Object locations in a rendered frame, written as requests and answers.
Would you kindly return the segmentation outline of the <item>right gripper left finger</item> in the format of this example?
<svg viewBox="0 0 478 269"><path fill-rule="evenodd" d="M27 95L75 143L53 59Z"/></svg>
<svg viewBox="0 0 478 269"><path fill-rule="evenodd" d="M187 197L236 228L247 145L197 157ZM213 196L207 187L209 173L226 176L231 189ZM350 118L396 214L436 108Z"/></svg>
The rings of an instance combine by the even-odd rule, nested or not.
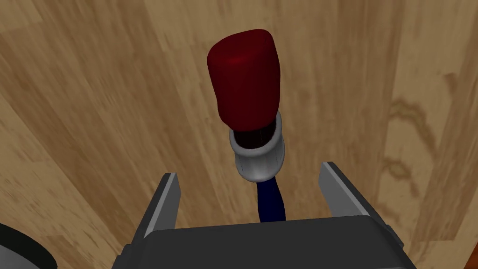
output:
<svg viewBox="0 0 478 269"><path fill-rule="evenodd" d="M180 199L177 174L164 174L136 229L132 243L139 242L153 231L174 229Z"/></svg>

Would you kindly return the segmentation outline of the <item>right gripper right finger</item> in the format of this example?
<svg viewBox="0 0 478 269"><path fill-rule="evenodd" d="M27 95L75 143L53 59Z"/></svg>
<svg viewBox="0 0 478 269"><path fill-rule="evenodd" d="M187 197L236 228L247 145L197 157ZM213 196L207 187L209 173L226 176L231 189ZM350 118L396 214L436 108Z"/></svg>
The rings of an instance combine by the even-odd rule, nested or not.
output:
<svg viewBox="0 0 478 269"><path fill-rule="evenodd" d="M389 228L334 162L322 162L319 187L333 217L367 215Z"/></svg>

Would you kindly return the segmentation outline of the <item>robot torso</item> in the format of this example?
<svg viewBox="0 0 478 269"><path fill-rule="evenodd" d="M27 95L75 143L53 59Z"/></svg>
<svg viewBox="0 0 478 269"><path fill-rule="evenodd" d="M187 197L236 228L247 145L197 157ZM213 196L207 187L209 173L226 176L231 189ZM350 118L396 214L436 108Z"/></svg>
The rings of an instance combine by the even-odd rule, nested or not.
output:
<svg viewBox="0 0 478 269"><path fill-rule="evenodd" d="M0 269L58 269L53 255L24 233L0 223Z"/></svg>

